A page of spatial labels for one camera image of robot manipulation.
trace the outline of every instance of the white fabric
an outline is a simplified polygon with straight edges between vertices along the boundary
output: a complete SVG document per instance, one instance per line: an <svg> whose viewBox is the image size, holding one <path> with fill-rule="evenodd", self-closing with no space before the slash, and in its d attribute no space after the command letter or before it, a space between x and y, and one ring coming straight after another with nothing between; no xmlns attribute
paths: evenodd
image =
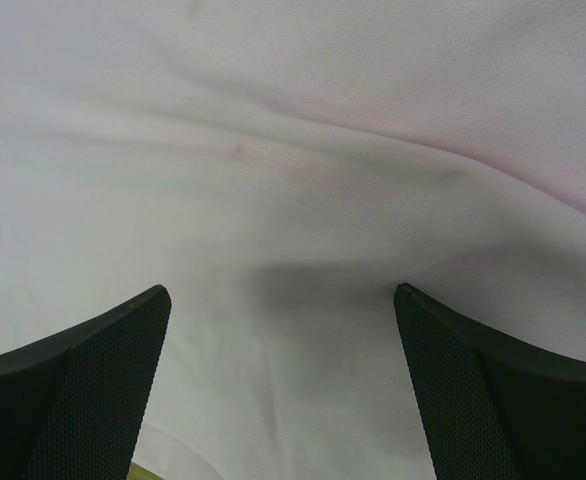
<svg viewBox="0 0 586 480"><path fill-rule="evenodd" d="M433 479L402 281L586 360L586 1L0 1L0 353L166 285L143 466Z"/></svg>

